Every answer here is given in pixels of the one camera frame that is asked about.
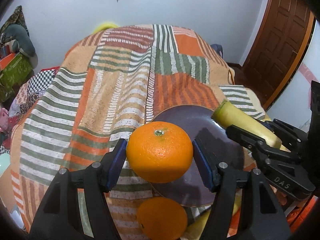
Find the large orange front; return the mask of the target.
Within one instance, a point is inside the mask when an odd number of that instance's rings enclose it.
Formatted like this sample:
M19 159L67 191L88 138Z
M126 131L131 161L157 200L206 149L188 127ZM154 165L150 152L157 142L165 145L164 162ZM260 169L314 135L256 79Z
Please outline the large orange front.
M144 201L137 210L137 221L149 239L179 239L188 225L185 209L164 197Z

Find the large orange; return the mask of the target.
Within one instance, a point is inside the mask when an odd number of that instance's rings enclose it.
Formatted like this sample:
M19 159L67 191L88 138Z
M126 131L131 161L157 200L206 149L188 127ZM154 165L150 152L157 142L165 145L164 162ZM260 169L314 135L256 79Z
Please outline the large orange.
M137 221L149 239L179 239L188 225L185 209L164 197L144 201L137 210Z
M193 145L179 126L153 121L130 135L126 157L135 174L150 183L165 184L187 172L193 161Z

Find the purple plate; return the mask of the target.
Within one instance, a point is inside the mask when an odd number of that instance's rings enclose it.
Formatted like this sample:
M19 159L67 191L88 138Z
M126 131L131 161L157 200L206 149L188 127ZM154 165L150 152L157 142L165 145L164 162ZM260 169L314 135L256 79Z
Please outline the purple plate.
M212 205L215 190L222 181L218 164L224 162L237 170L244 168L244 150L229 139L225 129L212 118L213 111L197 105L171 107L154 117L182 128L193 143L193 161L185 174L170 183L153 184L163 197L187 207Z

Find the brown wooden door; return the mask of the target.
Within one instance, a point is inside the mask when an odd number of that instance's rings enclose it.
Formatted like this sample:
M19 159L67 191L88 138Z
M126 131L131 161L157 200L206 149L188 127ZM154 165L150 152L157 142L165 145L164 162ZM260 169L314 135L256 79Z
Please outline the brown wooden door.
M268 0L252 48L243 65L248 86L264 109L285 88L309 44L315 17L303 0Z

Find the blue chair back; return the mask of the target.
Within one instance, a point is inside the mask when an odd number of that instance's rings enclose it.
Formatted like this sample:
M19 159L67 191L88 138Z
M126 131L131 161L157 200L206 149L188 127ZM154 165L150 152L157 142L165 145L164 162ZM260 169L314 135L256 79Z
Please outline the blue chair back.
M223 47L220 44L211 44L210 46L221 58L223 58Z

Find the pink toy figure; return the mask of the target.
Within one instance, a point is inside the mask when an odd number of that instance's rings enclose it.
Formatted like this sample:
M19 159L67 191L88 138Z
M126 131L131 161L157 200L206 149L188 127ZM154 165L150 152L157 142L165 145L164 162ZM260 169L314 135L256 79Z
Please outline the pink toy figure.
M8 129L9 111L5 108L0 110L0 131L5 132Z

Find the striped patchwork blanket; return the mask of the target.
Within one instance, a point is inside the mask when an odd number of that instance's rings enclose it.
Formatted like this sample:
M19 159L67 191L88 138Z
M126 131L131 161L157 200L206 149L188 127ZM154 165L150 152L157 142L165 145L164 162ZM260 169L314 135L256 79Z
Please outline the striped patchwork blanket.
M61 167L99 161L170 107L215 109L225 99L265 117L259 100L235 85L232 69L193 30L133 25L84 38L13 129L11 181L25 228Z

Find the green storage box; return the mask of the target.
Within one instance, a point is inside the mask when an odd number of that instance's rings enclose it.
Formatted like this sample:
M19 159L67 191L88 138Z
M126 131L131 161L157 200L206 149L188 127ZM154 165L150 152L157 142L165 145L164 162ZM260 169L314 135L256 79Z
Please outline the green storage box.
M15 94L14 87L20 87L33 71L29 58L18 53L1 70L1 103Z

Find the yellow round object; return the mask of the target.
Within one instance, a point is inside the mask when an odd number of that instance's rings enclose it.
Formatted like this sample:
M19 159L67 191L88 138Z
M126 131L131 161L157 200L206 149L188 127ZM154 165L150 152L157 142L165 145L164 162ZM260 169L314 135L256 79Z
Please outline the yellow round object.
M107 29L113 29L113 28L118 28L119 26L114 24L114 23L110 23L110 22L104 22L100 25L98 25L92 32L92 34L96 34L100 31L103 31L103 30L107 30Z

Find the grey stuffed pillow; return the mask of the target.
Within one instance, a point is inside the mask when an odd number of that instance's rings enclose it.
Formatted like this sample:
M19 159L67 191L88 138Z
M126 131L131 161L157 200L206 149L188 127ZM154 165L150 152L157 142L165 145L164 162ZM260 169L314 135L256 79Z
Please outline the grey stuffed pillow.
M11 53L20 52L27 57L35 56L35 48L27 31L18 24L8 26L1 34L1 44L8 46Z

